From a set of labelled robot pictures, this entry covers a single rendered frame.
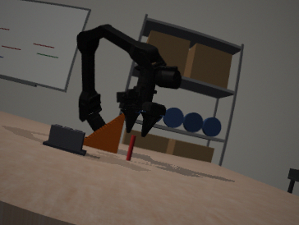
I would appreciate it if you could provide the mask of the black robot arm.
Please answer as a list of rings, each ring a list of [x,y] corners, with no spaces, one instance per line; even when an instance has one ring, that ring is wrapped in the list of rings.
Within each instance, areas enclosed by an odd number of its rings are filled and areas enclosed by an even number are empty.
[[[130,54],[131,59],[138,65],[135,69],[140,72],[137,83],[158,85],[159,87],[178,89],[182,76],[177,66],[167,66],[159,54],[159,50],[151,44],[139,42],[132,37],[123,34],[113,28],[110,24],[100,25],[92,30],[80,32],[77,39],[77,47],[81,52],[82,61],[82,91],[79,98],[79,119],[87,120],[93,131],[105,126],[103,118],[99,115],[102,110],[100,94],[95,90],[94,85],[94,55],[99,46],[100,39],[107,39]],[[155,64],[151,64],[157,62]],[[136,102],[141,104],[142,90],[138,88],[127,89],[124,92],[117,92],[117,103]]]

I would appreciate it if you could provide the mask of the red peg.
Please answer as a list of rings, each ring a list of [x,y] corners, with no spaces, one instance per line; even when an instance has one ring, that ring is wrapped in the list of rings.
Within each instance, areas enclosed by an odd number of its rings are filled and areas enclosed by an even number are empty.
[[[126,158],[127,161],[131,161],[131,154],[132,154],[132,150],[133,150],[133,147],[135,144],[135,140],[136,140],[136,136],[132,135],[131,141],[130,141],[130,144],[128,147],[128,151],[127,151],[127,158]]]

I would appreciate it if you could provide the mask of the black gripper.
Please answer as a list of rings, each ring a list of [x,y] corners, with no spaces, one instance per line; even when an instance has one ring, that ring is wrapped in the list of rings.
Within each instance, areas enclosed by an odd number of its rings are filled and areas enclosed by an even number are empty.
[[[141,137],[145,137],[150,129],[154,126],[154,124],[160,118],[162,118],[160,115],[165,116],[166,108],[162,104],[152,102],[154,94],[157,94],[157,90],[154,90],[155,87],[153,85],[137,83],[137,85],[133,88],[136,88],[136,91],[138,90],[138,88],[141,88],[141,104],[138,104],[136,102],[119,103],[119,108],[122,108],[120,110],[125,115],[126,133],[131,132],[131,129],[139,116],[138,112],[140,110],[146,111],[140,112],[143,117]]]

